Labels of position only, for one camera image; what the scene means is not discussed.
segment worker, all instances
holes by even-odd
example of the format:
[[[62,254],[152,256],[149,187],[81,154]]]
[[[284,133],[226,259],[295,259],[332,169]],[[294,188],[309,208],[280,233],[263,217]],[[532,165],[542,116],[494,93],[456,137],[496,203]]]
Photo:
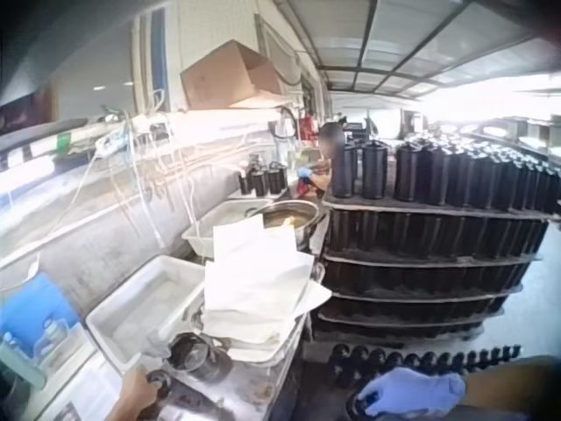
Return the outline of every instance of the worker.
[[[485,419],[536,421],[561,419],[559,386],[558,361],[537,357],[464,377],[455,373],[429,376],[398,367],[369,382],[357,398],[376,396],[376,399],[367,399],[372,402],[365,410],[370,417],[382,413],[404,417],[444,415],[462,405],[481,410],[480,415],[492,411],[512,415]]]
[[[160,386],[158,382],[148,383],[142,366],[125,373],[121,393],[106,421],[136,421],[144,408],[156,402]]]
[[[336,151],[344,145],[345,138],[343,129],[335,122],[325,123],[319,130],[318,138],[319,152],[323,156],[323,161],[312,165],[315,170],[307,167],[300,168],[298,177],[310,181],[318,189],[326,191],[331,181],[330,160]]]

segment stack of paper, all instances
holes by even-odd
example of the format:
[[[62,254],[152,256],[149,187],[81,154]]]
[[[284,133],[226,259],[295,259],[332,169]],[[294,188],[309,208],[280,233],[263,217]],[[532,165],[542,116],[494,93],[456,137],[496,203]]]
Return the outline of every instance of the stack of paper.
[[[296,250],[292,225],[265,229],[262,215],[214,228],[215,261],[205,268],[203,332],[232,339],[229,354],[266,360],[295,319],[331,292],[309,278],[314,257]]]

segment hand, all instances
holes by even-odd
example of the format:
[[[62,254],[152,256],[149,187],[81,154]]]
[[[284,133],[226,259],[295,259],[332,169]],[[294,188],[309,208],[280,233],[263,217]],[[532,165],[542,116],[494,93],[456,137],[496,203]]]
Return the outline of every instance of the hand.
[[[312,170],[306,167],[302,167],[298,170],[298,177],[309,178],[312,175]]]
[[[128,371],[123,376],[119,399],[107,419],[110,421],[136,419],[144,408],[156,402],[160,387],[161,384],[157,382],[148,383],[144,367],[138,366]]]
[[[363,400],[374,392],[378,393],[378,400],[365,411],[371,417],[382,412],[407,417],[444,415],[464,397],[465,383],[455,373],[430,377],[398,367],[369,382],[357,398]]]

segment cardboard box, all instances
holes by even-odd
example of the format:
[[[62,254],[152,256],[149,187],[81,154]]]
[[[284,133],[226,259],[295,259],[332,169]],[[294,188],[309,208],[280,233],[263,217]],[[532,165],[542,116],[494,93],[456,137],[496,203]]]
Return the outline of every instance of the cardboard box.
[[[181,72],[191,110],[270,108],[288,99],[273,63],[235,40]]]

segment blue glove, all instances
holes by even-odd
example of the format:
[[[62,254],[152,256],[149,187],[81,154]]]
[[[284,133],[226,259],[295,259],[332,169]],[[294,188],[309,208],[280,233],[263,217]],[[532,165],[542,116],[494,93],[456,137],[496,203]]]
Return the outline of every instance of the blue glove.
[[[298,177],[309,178],[312,175],[312,170],[306,167],[302,167],[298,170]]]
[[[382,412],[406,417],[444,415],[464,397],[465,383],[455,373],[430,377],[398,367],[369,382],[357,398],[364,400],[373,393],[378,399],[365,410],[370,417]]]

